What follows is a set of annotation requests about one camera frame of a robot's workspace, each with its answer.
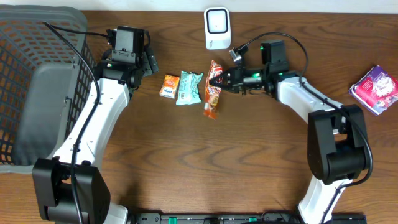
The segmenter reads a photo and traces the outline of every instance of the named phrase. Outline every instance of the gray plastic basket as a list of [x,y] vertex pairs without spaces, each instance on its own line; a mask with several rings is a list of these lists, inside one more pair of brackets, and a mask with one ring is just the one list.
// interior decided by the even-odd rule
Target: gray plastic basket
[[[0,172],[29,174],[38,158],[51,158],[90,91],[88,69],[43,20],[87,30],[70,7],[0,5]],[[60,33],[93,67],[85,35]]]

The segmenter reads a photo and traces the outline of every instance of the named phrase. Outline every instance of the orange snack wrapper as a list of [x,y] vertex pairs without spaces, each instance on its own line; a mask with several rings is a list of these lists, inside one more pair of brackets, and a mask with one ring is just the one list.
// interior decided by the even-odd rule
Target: orange snack wrapper
[[209,84],[209,81],[223,73],[223,68],[214,60],[211,61],[210,70],[206,78],[205,111],[203,114],[211,119],[216,119],[216,106],[220,97],[221,88]]
[[160,89],[159,94],[161,96],[174,99],[179,82],[180,82],[180,77],[175,77],[173,75],[166,75],[164,77],[164,82],[162,88]]

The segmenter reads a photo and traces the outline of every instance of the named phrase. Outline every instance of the wood grain surface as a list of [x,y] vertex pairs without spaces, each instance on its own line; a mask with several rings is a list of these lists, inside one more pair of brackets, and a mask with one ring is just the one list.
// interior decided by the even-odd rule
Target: wood grain surface
[[[293,209],[307,191],[307,125],[268,96],[222,92],[218,119],[203,116],[203,104],[176,106],[159,96],[164,75],[181,70],[207,75],[212,59],[232,66],[228,50],[207,50],[201,12],[86,11],[89,31],[118,25],[148,29],[160,72],[143,79],[109,140],[101,171],[112,201],[133,210],[164,213],[262,213]],[[344,104],[373,65],[398,78],[398,15],[231,13],[231,46],[263,32],[286,32],[307,48],[306,77]],[[98,59],[108,48],[88,37]],[[303,53],[286,41],[290,66],[300,70]],[[259,42],[250,47],[250,67],[261,65]],[[199,85],[204,94],[205,81]],[[396,223],[398,213],[398,105],[380,116],[364,109],[374,154],[373,176],[347,189],[335,212],[363,212],[368,223]],[[1,174],[0,222],[46,223],[39,217],[32,177]]]

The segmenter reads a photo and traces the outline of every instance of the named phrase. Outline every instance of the white wall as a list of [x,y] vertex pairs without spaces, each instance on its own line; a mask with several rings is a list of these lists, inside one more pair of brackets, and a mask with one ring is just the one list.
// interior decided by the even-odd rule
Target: white wall
[[398,13],[398,0],[0,0],[0,4],[71,6],[80,10]]

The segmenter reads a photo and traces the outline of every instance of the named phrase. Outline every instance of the teal snack package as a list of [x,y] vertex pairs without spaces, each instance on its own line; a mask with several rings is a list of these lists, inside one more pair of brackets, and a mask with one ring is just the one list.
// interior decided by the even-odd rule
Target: teal snack package
[[203,73],[200,75],[181,71],[180,88],[176,105],[191,105],[200,103],[201,99],[198,92],[198,84],[201,81]]

